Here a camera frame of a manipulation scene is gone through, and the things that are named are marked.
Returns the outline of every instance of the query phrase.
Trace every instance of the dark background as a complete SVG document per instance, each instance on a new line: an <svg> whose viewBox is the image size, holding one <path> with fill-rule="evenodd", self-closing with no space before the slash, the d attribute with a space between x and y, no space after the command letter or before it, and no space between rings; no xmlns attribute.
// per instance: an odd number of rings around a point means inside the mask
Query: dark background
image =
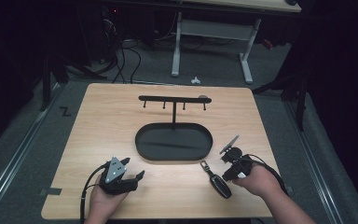
<svg viewBox="0 0 358 224"><path fill-rule="evenodd" d="M329 17L329 22L301 25L265 19L256 42L268 39L274 45L294 44L277 79L302 72L303 62L311 60L308 91L358 190L358 1L301 1L300 5L303 14L311 16L332 15L347 7ZM34 85L43 75L43 60L51 48L57 47L60 53L85 65L105 56L104 46L90 41L102 39L98 35L101 26L93 23L98 8L91 8L87 13L81 6L0 1L0 135L34 96ZM120 13L126 15L126 34L147 44L153 44L155 29L164 34L171 26L161 18L171 18L172 12L127 8ZM315 55L309 57L314 49Z"/></svg>

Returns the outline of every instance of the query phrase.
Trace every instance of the key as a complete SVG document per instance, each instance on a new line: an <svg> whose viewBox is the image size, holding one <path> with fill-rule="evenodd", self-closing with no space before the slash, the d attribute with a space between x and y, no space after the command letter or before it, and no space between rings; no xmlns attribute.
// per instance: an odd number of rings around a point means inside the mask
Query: key
<svg viewBox="0 0 358 224"><path fill-rule="evenodd" d="M214 174L206 161L202 161L200 164L202 169L209 175L214 189L224 198L229 198L231 196L231 190L229 189L226 181L219 175Z"/></svg>

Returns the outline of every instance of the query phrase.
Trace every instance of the metal bar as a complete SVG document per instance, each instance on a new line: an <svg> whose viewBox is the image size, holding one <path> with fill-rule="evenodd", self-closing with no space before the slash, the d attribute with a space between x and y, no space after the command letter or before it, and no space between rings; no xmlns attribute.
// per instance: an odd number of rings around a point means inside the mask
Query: metal bar
<svg viewBox="0 0 358 224"><path fill-rule="evenodd" d="M330 219L331 223L344 223L341 215L338 212L336 203L334 202L330 188L327 186L321 170L319 169L318 162L313 157L312 150L308 144L307 138L303 132L301 132L296 124L296 112L290 102L283 102L286 112L291 117L292 125L296 129L298 139L303 148L304 156L307 162L307 166L310 170L310 175L313 179L316 189L318 190L319 196L321 197L324 210Z"/></svg>
<svg viewBox="0 0 358 224"><path fill-rule="evenodd" d="M205 13L220 13L220 14L242 14L246 13L249 16L256 16L257 18L276 18L280 19L296 19L301 22L330 22L330 19L336 16L336 11L328 15L322 16L307 16L297 12L281 12L264 9L251 9L245 7L226 7L208 4L177 4L176 2L151 2L151 1L137 1L137 0L67 0L65 2L74 4L105 4L123 7L151 7L155 9L181 11L181 12L205 12Z"/></svg>
<svg viewBox="0 0 358 224"><path fill-rule="evenodd" d="M208 97L173 97L173 96L149 96L140 95L140 101L154 101L154 102L174 102L174 103L190 103L190 104L209 104L212 99Z"/></svg>
<svg viewBox="0 0 358 224"><path fill-rule="evenodd" d="M261 20L257 19L255 20L255 25L252 28L251 33L248 36L248 46L246 47L246 51L241 55L241 61L248 60L248 56L251 52L252 46L255 42L255 36L257 35L258 28L260 27Z"/></svg>
<svg viewBox="0 0 358 224"><path fill-rule="evenodd" d="M171 72L171 75L173 77L179 76L181 35L182 35L182 12L178 12L178 21L176 23L175 51L173 52L172 72Z"/></svg>
<svg viewBox="0 0 358 224"><path fill-rule="evenodd" d="M133 80L133 83L142 83L142 84L149 84L149 85L161 85L161 86L180 86L178 84L172 83L164 83L164 82L150 82L150 81L142 81L142 80Z"/></svg>
<svg viewBox="0 0 358 224"><path fill-rule="evenodd" d="M172 128L175 129L176 127L176 102L173 102L172 107Z"/></svg>
<svg viewBox="0 0 358 224"><path fill-rule="evenodd" d="M46 109L51 100L51 87L50 87L50 69L48 67L49 57L43 61L43 105L42 111Z"/></svg>

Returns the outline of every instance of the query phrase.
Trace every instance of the desk leg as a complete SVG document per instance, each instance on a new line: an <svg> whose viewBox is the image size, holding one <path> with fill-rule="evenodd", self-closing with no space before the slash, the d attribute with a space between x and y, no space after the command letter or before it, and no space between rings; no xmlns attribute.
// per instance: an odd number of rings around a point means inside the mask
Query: desk leg
<svg viewBox="0 0 358 224"><path fill-rule="evenodd" d="M178 22L176 25L176 45L173 52L172 72L173 77L179 76L179 64L180 64L180 35L182 33L182 12L178 12Z"/></svg>
<svg viewBox="0 0 358 224"><path fill-rule="evenodd" d="M245 76L245 82L247 84L253 83L252 74L251 74L251 71L249 69L249 64L248 64L248 57L249 57L249 53L251 52L252 45L255 42L255 36L257 35L257 31L258 31L258 27L260 26L260 22L261 22L261 19L257 19L255 21L255 25L252 29L252 32L250 33L250 36L249 36L248 46L246 48L246 51L244 53L240 54L242 72L243 72L243 75Z"/></svg>
<svg viewBox="0 0 358 224"><path fill-rule="evenodd" d="M50 88L50 69L48 67L48 55L43 61L43 104L41 111L45 111L46 107L50 103L51 88Z"/></svg>

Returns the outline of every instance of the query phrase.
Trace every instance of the wooden tabletop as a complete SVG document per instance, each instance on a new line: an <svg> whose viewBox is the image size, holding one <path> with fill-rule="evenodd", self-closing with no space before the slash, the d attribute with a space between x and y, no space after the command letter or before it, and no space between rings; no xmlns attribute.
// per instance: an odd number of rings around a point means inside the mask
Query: wooden tabletop
<svg viewBox="0 0 358 224"><path fill-rule="evenodd" d="M201 4L213 4L226 7L246 7L262 10L272 10L281 12L300 12L298 4L290 6L284 0L183 0Z"/></svg>
<svg viewBox="0 0 358 224"><path fill-rule="evenodd" d="M254 96L245 88L200 86L151 86L90 84L79 109L73 130L52 188L60 195L48 195L42 210L46 219L78 219L81 191L90 174L112 159L131 158L123 179L134 178L145 170L136 191L129 194L112 218L202 218L202 217L271 217L264 202L246 189L228 182L229 199L221 197L202 170L200 161L148 161L142 158L134 142L144 125L172 121L172 104L144 102L139 95L199 97L206 95L210 104L178 105L176 122L194 122L206 127L213 136L213 146L205 158L211 170L222 175L230 166L219 151L236 134L234 144L244 153L262 158L277 169L269 140L258 113ZM86 200L86 214L91 190Z"/></svg>

